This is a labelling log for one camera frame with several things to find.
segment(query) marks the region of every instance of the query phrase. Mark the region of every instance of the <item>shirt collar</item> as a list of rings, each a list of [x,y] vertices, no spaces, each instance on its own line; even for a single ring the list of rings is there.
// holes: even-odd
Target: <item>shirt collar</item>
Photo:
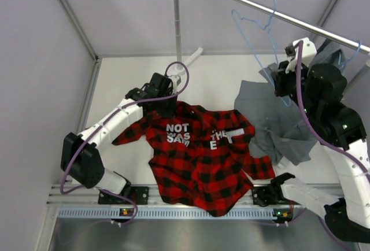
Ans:
[[[181,117],[193,118],[202,123],[202,129],[207,130],[212,127],[211,123],[204,119],[204,113],[197,109],[197,106],[191,106],[186,102],[177,101],[176,115]]]

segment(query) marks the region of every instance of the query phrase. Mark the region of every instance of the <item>metal floor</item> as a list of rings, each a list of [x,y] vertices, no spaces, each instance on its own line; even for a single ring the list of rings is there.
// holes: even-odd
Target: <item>metal floor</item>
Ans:
[[[58,219],[49,251],[329,251],[341,250],[317,217],[305,212],[289,227],[264,226],[252,220],[136,220],[118,228],[99,223],[68,245],[93,219]],[[345,243],[358,250],[354,243]]]

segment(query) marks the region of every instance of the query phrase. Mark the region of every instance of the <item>vertical pole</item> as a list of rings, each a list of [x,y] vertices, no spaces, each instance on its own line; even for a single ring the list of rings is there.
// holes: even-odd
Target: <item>vertical pole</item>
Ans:
[[[175,8],[176,56],[177,56],[177,61],[182,62],[179,0],[173,0],[173,6]]]

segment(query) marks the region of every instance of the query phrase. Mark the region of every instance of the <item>blue wire hanger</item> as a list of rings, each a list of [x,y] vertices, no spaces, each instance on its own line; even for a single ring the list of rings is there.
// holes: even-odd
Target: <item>blue wire hanger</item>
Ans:
[[[360,48],[361,48],[361,45],[362,45],[362,41],[361,40],[358,40],[358,48],[357,50],[355,51],[355,53],[352,55],[352,57],[348,58],[347,60],[341,62],[342,60],[342,53],[339,52],[339,60],[338,60],[338,65],[339,65],[339,69],[340,70],[343,70],[346,66],[347,66],[347,63],[349,61],[351,61],[352,59],[354,59],[356,57],[356,55],[358,54],[358,52],[360,51]]]
[[[263,65],[262,65],[261,61],[258,59],[257,54],[256,54],[256,51],[254,50],[253,46],[250,44],[250,42],[249,42],[249,40],[248,40],[247,36],[245,35],[245,33],[244,33],[244,31],[243,31],[243,28],[242,28],[242,27],[241,27],[241,25],[240,25],[240,21],[242,21],[242,20],[246,20],[246,21],[251,21],[252,23],[257,24],[257,25],[258,25],[258,27],[259,27],[261,30],[266,30],[266,29],[267,29],[267,35],[268,35],[268,38],[269,38],[269,40],[270,40],[270,42],[271,42],[271,45],[272,45],[272,48],[273,48],[273,53],[274,53],[274,55],[275,55],[275,60],[276,60],[276,63],[279,65],[278,55],[277,55],[277,53],[276,53],[275,43],[274,43],[274,41],[273,41],[273,39],[272,39],[272,37],[271,37],[271,34],[270,34],[270,32],[271,32],[272,18],[273,18],[273,16],[274,16],[275,12],[276,12],[276,7],[277,7],[277,2],[276,2],[276,0],[273,0],[273,2],[274,2],[273,11],[272,11],[272,13],[271,13],[271,15],[270,15],[270,17],[269,17],[268,22],[267,22],[267,24],[266,24],[266,25],[262,25],[262,24],[261,24],[260,22],[258,22],[257,20],[253,20],[253,19],[250,19],[250,18],[247,18],[247,17],[243,17],[243,16],[241,16],[241,15],[239,14],[239,12],[238,12],[237,10],[235,10],[235,9],[232,9],[232,10],[231,10],[231,16],[232,16],[232,18],[233,18],[233,20],[234,20],[234,22],[235,22],[236,26],[238,27],[238,29],[239,29],[239,31],[240,31],[240,34],[243,36],[244,41],[247,43],[248,47],[249,47],[249,48],[250,48],[250,50],[252,51],[252,53],[253,53],[254,57],[256,58],[256,60],[257,60],[258,64],[260,65],[261,69],[264,71],[264,73],[265,73],[265,75],[266,75],[267,79],[270,81],[270,83],[271,83],[273,86],[275,86],[275,85],[274,85],[274,82],[273,82],[273,80],[272,80],[272,78],[271,78],[271,77],[270,77],[270,75],[266,72],[266,70],[265,70],[265,68],[263,67]],[[288,103],[287,103],[283,98],[282,98],[282,101],[284,102],[284,104],[285,104],[286,106],[291,106],[291,99],[290,99],[290,98],[288,99]]]

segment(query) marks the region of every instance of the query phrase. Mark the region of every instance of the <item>clothing rack pole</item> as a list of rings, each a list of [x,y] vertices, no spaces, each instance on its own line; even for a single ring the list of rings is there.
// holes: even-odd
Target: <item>clothing rack pole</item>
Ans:
[[[257,4],[253,1],[248,1],[248,0],[235,0],[241,4],[244,4],[246,6],[249,6],[251,8],[257,9],[261,12],[267,13],[267,14],[272,14],[273,10],[265,7],[263,5]],[[281,12],[275,12],[274,17],[281,19],[283,21],[286,21],[287,23],[290,23],[292,25],[296,25],[297,27],[301,27],[305,30],[308,30],[312,33],[318,34],[320,36],[323,36],[325,38],[331,39],[337,43],[340,43],[344,46],[350,47],[351,49],[357,50],[358,48],[358,42],[352,41],[350,39],[344,38],[342,36],[339,36],[337,34],[331,33],[329,31],[326,31],[322,28],[319,28],[317,26],[305,23],[304,21],[298,20],[296,18],[290,17],[286,14],[283,14]],[[361,45],[360,46],[360,52],[364,54],[369,54],[370,53],[370,47]]]
[[[182,62],[182,47],[181,47],[181,30],[180,30],[180,3],[179,0],[173,0],[175,9],[175,38],[176,38],[176,58]]]

